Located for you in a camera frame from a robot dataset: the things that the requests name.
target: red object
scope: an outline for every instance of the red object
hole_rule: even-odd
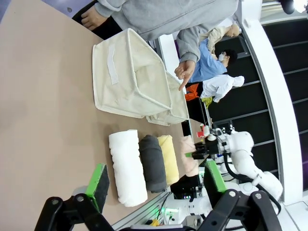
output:
[[[197,137],[198,137],[198,138],[204,137],[204,132],[203,132],[203,131],[198,131],[198,132],[197,132]]]

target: gray hoodie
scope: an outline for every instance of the gray hoodie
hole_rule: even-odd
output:
[[[144,40],[178,34],[182,61],[200,59],[199,34],[234,14],[238,0],[98,0],[95,8],[112,16],[125,30],[134,29]]]

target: hand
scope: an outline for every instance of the hand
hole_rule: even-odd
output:
[[[179,64],[179,66],[175,69],[174,73],[177,75],[179,79],[183,79],[179,90],[182,90],[185,85],[188,83],[189,79],[192,77],[194,69],[196,67],[196,63],[192,60],[187,60]]]
[[[89,30],[94,30],[101,24],[103,24],[107,18],[101,16],[95,9],[94,6],[92,6],[90,9],[88,9],[86,12],[84,12],[81,17],[83,18],[81,20],[84,27],[86,27]]]

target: basket handle strap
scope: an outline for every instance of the basket handle strap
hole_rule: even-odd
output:
[[[108,66],[108,71],[109,71],[112,85],[119,82],[119,78],[117,76],[116,67],[114,63],[114,54],[115,54],[115,44],[110,44],[108,57],[107,57],[107,66]]]

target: yellow rolled towel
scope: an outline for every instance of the yellow rolled towel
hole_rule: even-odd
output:
[[[158,137],[159,146],[163,152],[167,184],[173,184],[180,179],[177,159],[175,157],[172,136]]]

